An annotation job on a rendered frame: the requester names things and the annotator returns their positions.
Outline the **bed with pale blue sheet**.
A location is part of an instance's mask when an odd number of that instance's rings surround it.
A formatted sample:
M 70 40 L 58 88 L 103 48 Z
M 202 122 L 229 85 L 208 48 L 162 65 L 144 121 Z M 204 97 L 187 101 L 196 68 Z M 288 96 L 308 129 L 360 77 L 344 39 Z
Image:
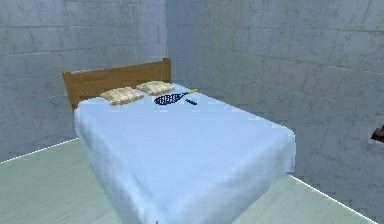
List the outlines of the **bed with pale blue sheet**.
M 169 83 L 168 58 L 62 77 L 76 134 L 123 224 L 233 224 L 295 167 L 292 130 L 181 85 L 183 99 L 169 105 L 101 98 Z

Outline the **dark blue tennis racket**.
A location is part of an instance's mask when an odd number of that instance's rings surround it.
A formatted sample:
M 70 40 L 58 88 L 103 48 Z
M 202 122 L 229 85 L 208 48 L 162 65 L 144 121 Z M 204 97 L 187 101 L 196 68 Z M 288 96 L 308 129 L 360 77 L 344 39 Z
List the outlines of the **dark blue tennis racket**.
M 197 92 L 197 89 L 192 89 L 184 93 L 173 93 L 173 94 L 167 94 L 163 96 L 159 96 L 154 99 L 154 103 L 157 105 L 169 105 L 178 102 L 180 99 L 182 99 L 184 96 Z

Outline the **beige striped pillow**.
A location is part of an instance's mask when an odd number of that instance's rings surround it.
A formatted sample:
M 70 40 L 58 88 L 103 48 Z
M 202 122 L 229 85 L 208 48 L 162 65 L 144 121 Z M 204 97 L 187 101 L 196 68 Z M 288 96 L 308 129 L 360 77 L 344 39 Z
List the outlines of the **beige striped pillow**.
M 131 87 L 112 89 L 101 93 L 100 96 L 106 99 L 112 106 L 132 103 L 144 97 L 143 94 Z
M 138 85 L 137 89 L 150 96 L 158 96 L 173 91 L 175 87 L 163 81 L 149 81 Z

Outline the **dark brown wall fixture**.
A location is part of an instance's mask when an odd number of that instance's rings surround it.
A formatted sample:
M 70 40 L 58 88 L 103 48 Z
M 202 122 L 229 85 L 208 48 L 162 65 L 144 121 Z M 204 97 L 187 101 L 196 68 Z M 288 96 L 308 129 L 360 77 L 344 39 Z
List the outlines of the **dark brown wall fixture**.
M 371 139 L 375 140 L 375 141 L 378 141 L 378 142 L 384 143 L 384 126 L 382 126 L 381 128 L 377 128 L 373 132 L 373 134 L 371 136 Z

